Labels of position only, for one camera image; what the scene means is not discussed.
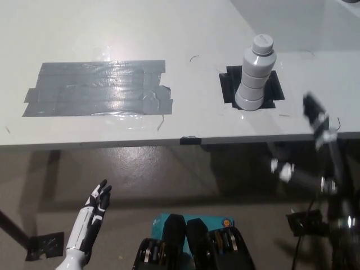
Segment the plastic bottle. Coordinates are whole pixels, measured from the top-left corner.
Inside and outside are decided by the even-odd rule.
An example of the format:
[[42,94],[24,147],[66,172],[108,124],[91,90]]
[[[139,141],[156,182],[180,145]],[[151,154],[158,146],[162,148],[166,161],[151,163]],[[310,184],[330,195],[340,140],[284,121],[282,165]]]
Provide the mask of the plastic bottle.
[[264,102],[264,87],[276,62],[274,41],[269,35],[257,35],[244,52],[241,83],[235,94],[239,107],[255,111]]

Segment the bottle cap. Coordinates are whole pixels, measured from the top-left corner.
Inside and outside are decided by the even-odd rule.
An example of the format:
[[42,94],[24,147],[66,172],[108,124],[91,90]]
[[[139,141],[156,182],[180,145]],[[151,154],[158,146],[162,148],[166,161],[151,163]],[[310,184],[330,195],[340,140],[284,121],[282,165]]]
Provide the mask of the bottle cap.
[[254,38],[251,49],[258,55],[268,55],[272,52],[274,40],[269,35],[257,35]]

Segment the white table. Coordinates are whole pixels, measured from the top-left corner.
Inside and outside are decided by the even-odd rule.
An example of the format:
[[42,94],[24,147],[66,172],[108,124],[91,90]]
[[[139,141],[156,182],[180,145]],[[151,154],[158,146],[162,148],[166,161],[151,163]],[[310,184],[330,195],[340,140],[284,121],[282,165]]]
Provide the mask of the white table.
[[[0,146],[64,149],[306,140],[302,96],[312,91],[339,136],[360,137],[359,5],[336,0],[2,1]],[[270,34],[284,101],[246,112],[224,104],[218,74],[241,65],[256,34]],[[43,62],[166,60],[165,115],[23,118]]]

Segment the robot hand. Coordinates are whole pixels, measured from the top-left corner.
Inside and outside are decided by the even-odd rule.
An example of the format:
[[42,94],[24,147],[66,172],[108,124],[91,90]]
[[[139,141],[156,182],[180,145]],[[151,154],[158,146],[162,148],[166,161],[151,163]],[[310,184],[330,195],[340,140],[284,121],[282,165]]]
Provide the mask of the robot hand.
[[107,180],[102,181],[80,210],[66,246],[66,257],[57,270],[81,270],[88,264],[92,246],[110,204],[111,186],[105,188],[106,184]]

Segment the gray duct tape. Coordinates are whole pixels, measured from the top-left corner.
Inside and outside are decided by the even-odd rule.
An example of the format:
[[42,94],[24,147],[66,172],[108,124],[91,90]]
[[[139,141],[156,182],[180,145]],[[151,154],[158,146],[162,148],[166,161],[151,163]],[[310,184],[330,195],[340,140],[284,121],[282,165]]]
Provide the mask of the gray duct tape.
[[171,114],[172,100],[29,103],[23,117]]
[[165,86],[154,88],[133,87],[87,87],[70,86],[57,91],[31,88],[25,97],[25,103],[36,102],[85,102],[85,101],[117,101],[141,100],[155,96],[158,100],[169,100],[170,89]]
[[165,60],[43,63],[39,75],[107,75],[137,71],[165,73]]
[[171,114],[165,61],[44,63],[23,116]]
[[54,91],[59,88],[86,87],[142,87],[144,74],[122,75],[117,77],[77,76],[77,75],[49,75],[39,76],[36,88]]

